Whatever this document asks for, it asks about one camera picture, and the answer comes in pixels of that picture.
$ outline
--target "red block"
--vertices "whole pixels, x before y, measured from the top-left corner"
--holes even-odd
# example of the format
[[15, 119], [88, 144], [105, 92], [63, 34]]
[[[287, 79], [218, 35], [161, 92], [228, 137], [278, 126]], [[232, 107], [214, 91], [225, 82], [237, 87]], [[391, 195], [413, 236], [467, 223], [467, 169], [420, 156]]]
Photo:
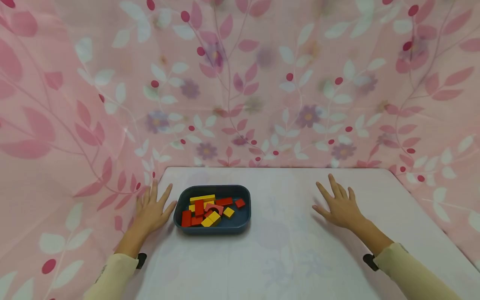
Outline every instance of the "red block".
[[192, 212], [190, 210], [184, 210], [181, 213], [181, 226], [190, 227], [192, 225]]
[[243, 206], [245, 206], [245, 201], [243, 199], [238, 199], [237, 201], [235, 201], [235, 204], [238, 208], [242, 208]]

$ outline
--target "pink leaf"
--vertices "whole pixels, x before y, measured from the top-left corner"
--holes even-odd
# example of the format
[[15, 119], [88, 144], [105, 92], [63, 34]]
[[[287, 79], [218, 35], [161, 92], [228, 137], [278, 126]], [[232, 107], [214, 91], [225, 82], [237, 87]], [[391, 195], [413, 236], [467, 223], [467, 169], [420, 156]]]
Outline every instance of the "pink leaf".
[[0, 38], [0, 69], [13, 81], [22, 78], [23, 70], [13, 49]]
[[117, 188], [119, 189], [119, 191], [123, 190], [126, 183], [127, 183], [127, 176], [125, 175], [125, 171], [122, 171], [119, 175], [119, 180], [117, 182]]
[[216, 78], [216, 72], [214, 68], [210, 66], [206, 66], [202, 63], [198, 63], [198, 64], [200, 65], [200, 70], [205, 76], [207, 76], [208, 78]]
[[82, 126], [75, 123], [75, 131], [77, 131], [77, 135], [84, 141], [86, 144], [90, 146], [96, 146], [97, 140], [95, 136], [87, 129], [83, 128]]
[[411, 137], [402, 143], [402, 147], [413, 147], [420, 141], [419, 137]]
[[243, 94], [245, 96], [250, 96], [253, 93], [255, 93], [258, 89], [258, 82], [255, 82], [254, 84], [249, 84], [245, 87], [245, 90], [243, 91]]
[[201, 30], [200, 37], [209, 45], [215, 45], [218, 43], [218, 37], [213, 31]]
[[471, 16], [472, 16], [472, 9], [469, 9], [468, 11], [454, 18], [453, 20], [447, 23], [444, 30], [442, 31], [442, 35], [445, 36], [445, 35], [449, 35], [454, 32], [457, 32], [467, 23], [467, 21], [470, 19]]
[[30, 12], [17, 12], [11, 20], [10, 26], [19, 36], [32, 37], [38, 31], [38, 24]]
[[33, 108], [23, 107], [23, 110], [36, 138], [49, 142], [55, 141], [55, 130], [47, 117]]
[[448, 76], [445, 85], [455, 85], [464, 82], [473, 73], [473, 67], [463, 69]]
[[45, 81], [49, 88], [58, 91], [63, 84], [63, 75], [61, 72], [46, 72]]
[[460, 44], [460, 49], [466, 52], [480, 51], [480, 38], [472, 38]]
[[432, 12], [434, 6], [435, 0], [427, 0], [415, 15], [415, 22], [417, 24], [423, 22], [423, 20], [425, 20]]
[[432, 99], [438, 101], [452, 100], [459, 96], [463, 90], [441, 90], [432, 96]]
[[380, 127], [380, 130], [386, 133], [395, 134], [395, 128], [391, 125], [383, 125]]
[[252, 81], [257, 76], [257, 63], [255, 62], [245, 73], [245, 81]]
[[238, 47], [243, 52], [250, 52], [254, 51], [255, 48], [257, 48], [258, 44], [259, 42], [257, 41], [251, 39], [244, 39], [239, 43]]
[[10, 156], [23, 159], [37, 159], [47, 155], [51, 150], [47, 143], [39, 140], [0, 144], [0, 149]]
[[250, 8], [250, 16], [260, 17], [270, 8], [272, 0], [258, 0]]
[[100, 205], [96, 208], [96, 211], [111, 205], [118, 196], [119, 195], [117, 193], [108, 196], [102, 203], [100, 203]]
[[229, 135], [232, 135], [232, 134], [236, 134], [237, 131], [235, 130], [235, 128], [223, 128], [222, 131], [226, 134], [229, 134]]
[[425, 90], [429, 95], [432, 95], [433, 93], [435, 93], [439, 85], [440, 85], [440, 82], [438, 79], [438, 72], [428, 77], [427, 80], [425, 80]]
[[92, 196], [98, 193], [103, 187], [103, 183], [97, 181], [82, 188], [74, 197]]
[[235, 0], [237, 8], [242, 12], [246, 13], [248, 9], [248, 0]]
[[237, 130], [242, 131], [247, 126], [248, 119], [243, 119], [237, 124]]
[[232, 32], [233, 28], [233, 18], [232, 14], [228, 14], [228, 17], [223, 21], [222, 25], [220, 26], [220, 37], [222, 39], [226, 39], [230, 33]]
[[202, 26], [202, 10], [196, 1], [192, 3], [192, 13], [190, 14], [190, 24], [197, 29]]
[[87, 127], [90, 127], [90, 112], [88, 111], [88, 108], [85, 106], [85, 104], [83, 104], [79, 100], [77, 100], [77, 114], [80, 117], [80, 120], [82, 120]]
[[398, 129], [398, 133], [399, 134], [408, 134], [408, 133], [412, 132], [416, 127], [417, 127], [417, 125], [413, 125], [413, 124], [404, 125], [404, 126], [400, 127], [400, 129]]

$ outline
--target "yellow block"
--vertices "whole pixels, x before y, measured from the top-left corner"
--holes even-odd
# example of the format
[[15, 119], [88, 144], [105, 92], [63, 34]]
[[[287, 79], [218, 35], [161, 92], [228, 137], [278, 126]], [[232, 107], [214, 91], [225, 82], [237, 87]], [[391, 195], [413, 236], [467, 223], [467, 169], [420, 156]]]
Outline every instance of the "yellow block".
[[200, 196], [200, 197], [193, 197], [190, 198], [190, 204], [193, 204], [197, 200], [203, 200], [204, 202], [215, 200], [215, 195], [208, 195], [208, 196]]
[[226, 216], [227, 218], [231, 218], [233, 216], [233, 213], [235, 211], [233, 209], [231, 209], [230, 207], [227, 207], [224, 211], [223, 211], [223, 215]]

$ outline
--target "yellow cube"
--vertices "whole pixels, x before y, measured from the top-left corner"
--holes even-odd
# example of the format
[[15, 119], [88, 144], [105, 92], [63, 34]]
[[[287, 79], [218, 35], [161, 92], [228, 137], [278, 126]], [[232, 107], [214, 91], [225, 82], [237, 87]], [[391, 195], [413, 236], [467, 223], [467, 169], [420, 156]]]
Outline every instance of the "yellow cube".
[[224, 211], [223, 211], [223, 215], [226, 216], [227, 218], [231, 218], [233, 216], [233, 213], [235, 213], [235, 211], [233, 209], [231, 209], [230, 207], [227, 207]]

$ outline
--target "dark blue tray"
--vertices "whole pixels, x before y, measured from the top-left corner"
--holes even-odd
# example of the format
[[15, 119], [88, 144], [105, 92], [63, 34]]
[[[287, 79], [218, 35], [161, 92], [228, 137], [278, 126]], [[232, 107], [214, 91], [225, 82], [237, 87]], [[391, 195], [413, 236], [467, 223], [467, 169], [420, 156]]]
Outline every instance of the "dark blue tray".
[[[182, 227], [181, 214], [182, 211], [188, 210], [190, 198], [215, 194], [216, 199], [232, 197], [233, 205], [229, 205], [235, 211], [231, 219], [222, 216], [222, 220], [215, 227]], [[235, 205], [237, 199], [243, 199], [245, 206], [238, 209]], [[252, 215], [252, 205], [250, 201], [250, 192], [241, 185], [197, 185], [184, 190], [177, 203], [173, 214], [175, 225], [184, 233], [191, 235], [212, 235], [212, 234], [237, 234], [247, 229]]]

